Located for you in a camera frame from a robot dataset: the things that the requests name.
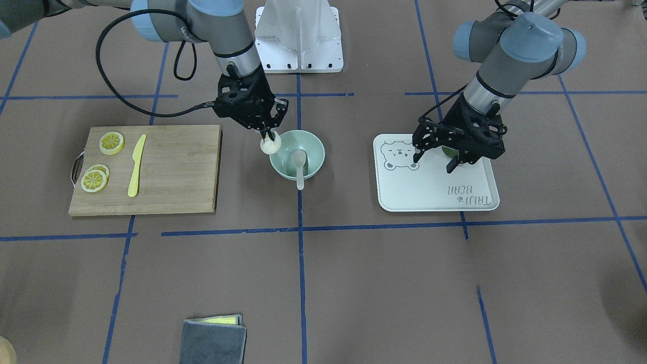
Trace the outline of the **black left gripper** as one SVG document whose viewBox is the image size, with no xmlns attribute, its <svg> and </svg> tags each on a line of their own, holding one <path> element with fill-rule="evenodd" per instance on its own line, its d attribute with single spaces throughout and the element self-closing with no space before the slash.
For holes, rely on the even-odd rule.
<svg viewBox="0 0 647 364">
<path fill-rule="evenodd" d="M 453 173 L 461 164 L 475 164 L 481 157 L 499 158 L 505 152 L 503 135 L 507 132 L 499 111 L 500 104 L 494 101 L 482 114 L 460 96 L 440 122 L 423 114 L 412 134 L 413 162 L 418 163 L 426 151 L 438 147 L 459 152 L 446 165 L 447 173 Z"/>
</svg>

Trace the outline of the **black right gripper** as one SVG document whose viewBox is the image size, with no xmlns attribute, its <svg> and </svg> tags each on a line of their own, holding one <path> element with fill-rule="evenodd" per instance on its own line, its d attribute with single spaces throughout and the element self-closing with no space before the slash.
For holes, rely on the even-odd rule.
<svg viewBox="0 0 647 364">
<path fill-rule="evenodd" d="M 232 118 L 241 126 L 258 131 L 262 143 L 267 138 L 275 142 L 278 136 L 274 129 L 282 123 L 289 101 L 275 98 L 261 66 L 246 76 L 238 75 L 237 71 L 236 66 L 227 65 L 225 74 L 220 76 L 213 110 L 220 118 Z"/>
</svg>

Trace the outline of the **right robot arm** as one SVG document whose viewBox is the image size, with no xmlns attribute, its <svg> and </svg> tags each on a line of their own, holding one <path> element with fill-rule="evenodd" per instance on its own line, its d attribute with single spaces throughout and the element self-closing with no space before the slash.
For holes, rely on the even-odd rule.
<svg viewBox="0 0 647 364">
<path fill-rule="evenodd" d="M 262 143 L 279 143 L 275 131 L 289 102 L 270 89 L 255 39 L 241 1 L 2 1 L 2 38 L 44 18 L 85 7 L 111 7 L 127 13 L 109 23 L 99 36 L 95 56 L 101 77 L 121 101 L 123 96 L 107 78 L 100 49 L 108 32 L 131 19 L 141 37 L 157 42 L 209 44 L 220 67 L 217 97 L 187 110 L 170 113 L 180 117 L 211 108 L 220 118 L 231 118 L 245 129 L 258 131 Z"/>
</svg>

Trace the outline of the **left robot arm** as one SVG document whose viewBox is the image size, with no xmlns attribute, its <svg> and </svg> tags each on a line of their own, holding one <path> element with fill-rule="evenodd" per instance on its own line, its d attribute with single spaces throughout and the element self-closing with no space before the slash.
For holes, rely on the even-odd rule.
<svg viewBox="0 0 647 364">
<path fill-rule="evenodd" d="M 412 161 L 433 148 L 454 151 L 446 166 L 482 158 L 497 159 L 505 152 L 507 126 L 501 112 L 531 80 L 559 75 L 577 67 L 586 53 L 584 35 L 554 22 L 564 1 L 495 2 L 497 9 L 482 21 L 468 21 L 453 37 L 455 56 L 479 64 L 469 83 L 448 97 L 454 100 L 439 121 L 428 113 L 412 134 Z"/>
</svg>

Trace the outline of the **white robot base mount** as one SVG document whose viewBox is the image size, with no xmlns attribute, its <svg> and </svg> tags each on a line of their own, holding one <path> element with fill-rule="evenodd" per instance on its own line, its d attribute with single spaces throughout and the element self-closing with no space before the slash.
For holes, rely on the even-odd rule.
<svg viewBox="0 0 647 364">
<path fill-rule="evenodd" d="M 256 9 L 254 34 L 266 73 L 344 69 L 340 14 L 328 1 L 267 1 Z"/>
</svg>

